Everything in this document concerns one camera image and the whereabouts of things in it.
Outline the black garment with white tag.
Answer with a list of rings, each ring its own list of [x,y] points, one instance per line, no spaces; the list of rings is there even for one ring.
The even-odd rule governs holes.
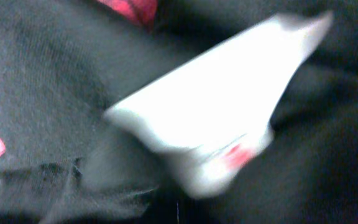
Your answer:
[[[96,1],[0,1],[0,223],[358,223],[358,1],[158,1],[146,31]],[[275,11],[337,14],[224,195],[178,193],[101,112]]]

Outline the red navy plaid garment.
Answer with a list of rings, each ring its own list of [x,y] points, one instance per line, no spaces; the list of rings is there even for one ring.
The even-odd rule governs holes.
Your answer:
[[[98,0],[137,26],[151,29],[157,13],[157,0]]]

